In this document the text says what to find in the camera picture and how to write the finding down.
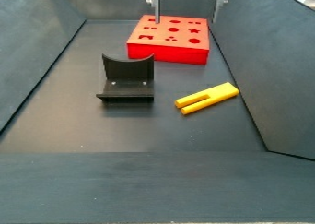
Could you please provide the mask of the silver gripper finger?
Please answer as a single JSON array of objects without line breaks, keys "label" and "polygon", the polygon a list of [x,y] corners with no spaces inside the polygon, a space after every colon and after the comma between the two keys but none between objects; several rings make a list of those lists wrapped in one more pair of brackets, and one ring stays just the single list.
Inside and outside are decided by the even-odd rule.
[{"label": "silver gripper finger", "polygon": [[160,0],[147,0],[147,4],[154,8],[155,23],[160,23]]},{"label": "silver gripper finger", "polygon": [[212,13],[212,22],[216,21],[218,15],[219,15],[220,7],[223,6],[223,4],[224,4],[227,1],[228,1],[228,0],[216,0],[216,1],[215,1],[215,8],[214,8],[214,13]]}]

